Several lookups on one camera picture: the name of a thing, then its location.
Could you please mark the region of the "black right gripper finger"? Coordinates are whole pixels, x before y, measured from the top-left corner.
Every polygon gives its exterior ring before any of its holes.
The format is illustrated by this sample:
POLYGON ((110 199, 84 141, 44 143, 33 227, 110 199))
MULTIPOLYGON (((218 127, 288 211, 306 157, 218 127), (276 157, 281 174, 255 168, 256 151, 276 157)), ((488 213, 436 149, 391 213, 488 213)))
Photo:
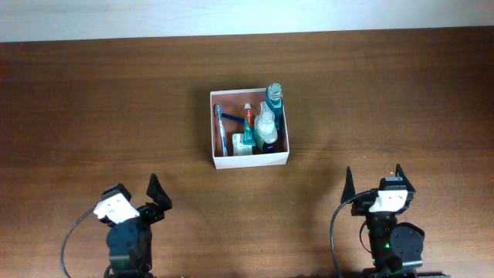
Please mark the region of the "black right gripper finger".
POLYGON ((396 164, 395 176, 397 178, 401 178, 408 192, 413 192, 413 193, 416 192, 414 186, 410 183, 408 178, 405 176, 404 171, 400 164, 396 164))
POLYGON ((350 166, 348 166, 346 170, 345 184, 340 199, 340 203, 343 204, 347 202, 348 200, 352 199, 355 195, 356 193, 355 193, 353 175, 350 166))

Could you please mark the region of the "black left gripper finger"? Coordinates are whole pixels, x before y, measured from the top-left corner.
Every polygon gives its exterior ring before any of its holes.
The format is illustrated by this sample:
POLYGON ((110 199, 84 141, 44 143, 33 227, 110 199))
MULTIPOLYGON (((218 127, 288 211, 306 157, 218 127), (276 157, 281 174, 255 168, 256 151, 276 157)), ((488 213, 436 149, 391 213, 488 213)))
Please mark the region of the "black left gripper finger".
POLYGON ((150 176, 146 195, 149 196, 163 212, 172 209, 172 201, 161 186, 156 174, 151 174, 150 176))
POLYGON ((130 201, 132 197, 131 193, 125 188, 125 186, 118 183, 105 190, 101 195, 101 199, 105 200, 117 194, 122 194, 127 201, 130 201))

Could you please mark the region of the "green white soap packet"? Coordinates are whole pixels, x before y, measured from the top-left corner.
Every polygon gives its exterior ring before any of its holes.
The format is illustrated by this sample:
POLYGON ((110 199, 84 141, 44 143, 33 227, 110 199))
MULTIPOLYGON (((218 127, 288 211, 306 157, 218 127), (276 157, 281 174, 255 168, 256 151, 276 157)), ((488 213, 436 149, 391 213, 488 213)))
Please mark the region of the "green white soap packet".
POLYGON ((234 156, 253 155, 252 145, 244 143, 244 134, 233 134, 232 146, 234 156))

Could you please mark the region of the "clear soap pump bottle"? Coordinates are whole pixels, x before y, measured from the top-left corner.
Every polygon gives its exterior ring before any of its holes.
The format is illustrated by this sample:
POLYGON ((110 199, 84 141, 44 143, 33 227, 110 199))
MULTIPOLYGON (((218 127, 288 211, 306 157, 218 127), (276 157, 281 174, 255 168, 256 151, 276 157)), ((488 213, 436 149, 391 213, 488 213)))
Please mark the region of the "clear soap pump bottle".
POLYGON ((257 148, 263 154, 274 153, 278 132, 275 125, 275 114, 265 101, 260 103, 260 114, 255 118, 254 135, 257 148))

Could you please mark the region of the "blue white toothbrush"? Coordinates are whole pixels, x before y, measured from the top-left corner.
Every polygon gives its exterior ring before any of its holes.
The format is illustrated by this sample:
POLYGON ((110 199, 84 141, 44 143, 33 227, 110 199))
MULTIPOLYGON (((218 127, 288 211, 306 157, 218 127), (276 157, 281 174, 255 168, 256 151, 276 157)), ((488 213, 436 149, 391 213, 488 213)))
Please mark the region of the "blue white toothbrush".
POLYGON ((221 143, 222 143, 222 156, 228 157, 228 149, 227 149, 227 142, 226 142, 226 135, 225 135, 225 126, 224 126, 223 120, 222 120, 222 105, 220 103, 217 103, 215 105, 215 115, 218 118, 218 128, 219 128, 219 134, 220 134, 221 143))

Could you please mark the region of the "red green toothpaste tube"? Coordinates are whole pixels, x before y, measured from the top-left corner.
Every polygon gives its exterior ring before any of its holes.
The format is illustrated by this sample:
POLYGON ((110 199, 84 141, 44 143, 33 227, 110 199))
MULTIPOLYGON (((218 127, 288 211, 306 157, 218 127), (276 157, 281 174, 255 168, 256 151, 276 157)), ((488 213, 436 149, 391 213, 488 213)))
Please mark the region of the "red green toothpaste tube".
POLYGON ((255 146, 254 117, 250 103, 244 106, 244 144, 255 146))

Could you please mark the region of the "blue disposable razor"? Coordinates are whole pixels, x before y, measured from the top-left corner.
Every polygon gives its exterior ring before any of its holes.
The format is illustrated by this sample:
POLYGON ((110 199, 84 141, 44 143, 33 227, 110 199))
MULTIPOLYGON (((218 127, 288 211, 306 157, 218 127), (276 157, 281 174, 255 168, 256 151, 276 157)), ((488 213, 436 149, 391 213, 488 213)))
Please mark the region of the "blue disposable razor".
POLYGON ((233 115, 230 115, 230 114, 227 114, 227 113, 222 113, 222 117, 224 117, 224 118, 226 118, 228 120, 233 120, 234 122, 237 122, 237 123, 240 123, 240 124, 244 124, 245 123, 245 119, 244 118, 233 116, 233 115))

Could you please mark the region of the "green mouthwash bottle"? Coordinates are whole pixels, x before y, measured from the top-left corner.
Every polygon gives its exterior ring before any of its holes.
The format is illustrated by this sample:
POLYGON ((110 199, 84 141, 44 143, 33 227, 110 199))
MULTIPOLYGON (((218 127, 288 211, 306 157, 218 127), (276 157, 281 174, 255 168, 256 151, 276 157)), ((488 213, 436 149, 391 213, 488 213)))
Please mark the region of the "green mouthwash bottle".
POLYGON ((266 88, 266 103, 275 115, 276 129, 279 130, 283 117, 283 89, 278 83, 272 83, 266 88))

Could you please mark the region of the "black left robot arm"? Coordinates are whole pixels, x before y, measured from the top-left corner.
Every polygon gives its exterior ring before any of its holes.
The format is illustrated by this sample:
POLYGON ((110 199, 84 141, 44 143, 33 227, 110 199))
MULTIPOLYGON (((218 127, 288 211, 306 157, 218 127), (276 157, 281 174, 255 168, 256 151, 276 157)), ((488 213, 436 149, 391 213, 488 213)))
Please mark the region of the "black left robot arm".
POLYGON ((147 196, 153 199, 139 208, 121 183, 108 188, 93 213, 110 227, 106 244, 110 265, 105 277, 152 277, 151 225, 164 219, 172 202, 159 184, 149 184, 147 196))

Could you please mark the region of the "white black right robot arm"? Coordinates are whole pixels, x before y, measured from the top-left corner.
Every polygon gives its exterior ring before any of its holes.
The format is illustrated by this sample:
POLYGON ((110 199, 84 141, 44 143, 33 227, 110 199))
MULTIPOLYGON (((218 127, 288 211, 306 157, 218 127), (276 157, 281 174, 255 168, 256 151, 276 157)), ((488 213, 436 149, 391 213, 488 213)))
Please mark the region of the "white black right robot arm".
POLYGON ((159 273, 391 277, 422 265, 424 232, 398 221, 415 195, 401 166, 367 190, 331 164, 159 179, 173 203, 153 230, 159 273))

